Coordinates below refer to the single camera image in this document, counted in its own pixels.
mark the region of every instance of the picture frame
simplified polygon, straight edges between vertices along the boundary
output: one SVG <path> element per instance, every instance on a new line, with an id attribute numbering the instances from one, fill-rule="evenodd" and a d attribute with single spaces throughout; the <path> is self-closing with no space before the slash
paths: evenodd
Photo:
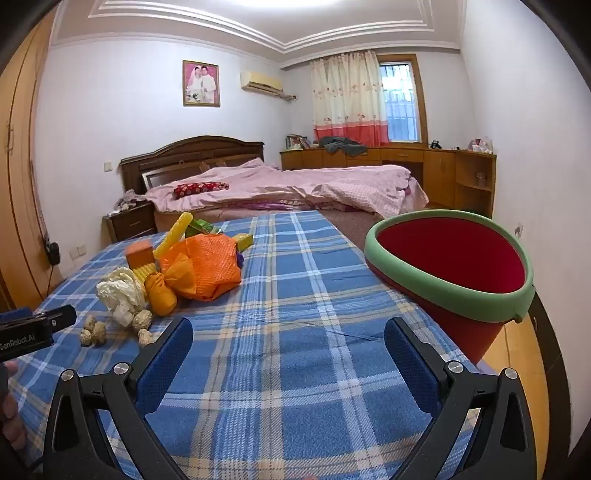
<path id="1" fill-rule="evenodd" d="M 183 60 L 183 106 L 219 107 L 219 66 Z"/>
<path id="2" fill-rule="evenodd" d="M 301 145 L 302 149 L 308 150 L 310 148 L 310 141 L 308 137 L 302 135 L 287 135 L 285 137 L 285 147 L 287 150 L 292 148 L 294 145 Z"/>

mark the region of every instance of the blue gripper pad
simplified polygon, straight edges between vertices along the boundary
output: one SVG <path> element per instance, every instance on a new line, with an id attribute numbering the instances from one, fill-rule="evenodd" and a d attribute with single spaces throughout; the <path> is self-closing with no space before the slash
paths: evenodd
<path id="1" fill-rule="evenodd" d="M 441 400 L 437 378 L 394 319 L 386 323 L 384 342 L 418 408 L 433 417 L 439 415 Z"/>
<path id="2" fill-rule="evenodd" d="M 193 327 L 184 318 L 138 379 L 135 408 L 141 417 L 156 411 L 192 344 Z"/>

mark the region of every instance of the ceiling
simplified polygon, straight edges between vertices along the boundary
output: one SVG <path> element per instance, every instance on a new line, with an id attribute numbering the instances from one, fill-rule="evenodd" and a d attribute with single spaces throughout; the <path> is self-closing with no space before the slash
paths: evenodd
<path id="1" fill-rule="evenodd" d="M 365 48 L 458 49 L 464 13 L 465 0 L 64 0 L 52 44 L 175 38 L 287 67 Z"/>

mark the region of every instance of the human hand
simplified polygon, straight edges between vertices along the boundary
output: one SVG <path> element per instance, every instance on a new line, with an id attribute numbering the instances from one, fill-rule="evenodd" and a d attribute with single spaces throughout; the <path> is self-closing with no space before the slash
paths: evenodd
<path id="1" fill-rule="evenodd" d="M 11 377 L 17 373 L 18 364 L 14 361 L 4 363 Z M 22 418 L 18 415 L 18 404 L 12 394 L 8 394 L 0 405 L 0 419 L 2 420 L 2 434 L 6 437 L 12 448 L 20 450 L 27 444 L 27 431 Z"/>

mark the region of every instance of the plaid bedspread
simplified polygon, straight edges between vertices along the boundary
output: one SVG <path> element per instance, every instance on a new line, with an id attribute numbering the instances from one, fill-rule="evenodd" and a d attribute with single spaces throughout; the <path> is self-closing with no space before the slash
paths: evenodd
<path id="1" fill-rule="evenodd" d="M 402 316 L 445 360 L 468 360 L 412 301 L 383 285 L 363 253 L 318 212 L 282 213 L 220 224 L 250 232 L 240 287 L 211 303 L 181 302 L 193 347 L 160 408 L 147 420 L 189 478 L 384 480 L 410 452 L 430 416 L 421 412 L 384 346 L 385 322 Z M 154 241 L 161 235 L 153 237 Z M 123 242 L 107 247 L 41 306 L 72 304 L 76 326 L 27 355 L 11 380 L 40 455 L 60 373 L 105 372 L 139 352 L 137 338 L 108 319 L 96 283 L 125 264 Z M 87 314 L 108 323 L 104 346 L 83 348 Z M 162 332 L 170 319 L 156 320 Z M 140 478 L 108 414 L 107 434 L 124 471 Z M 440 478 L 453 473 L 474 423 L 463 431 Z"/>

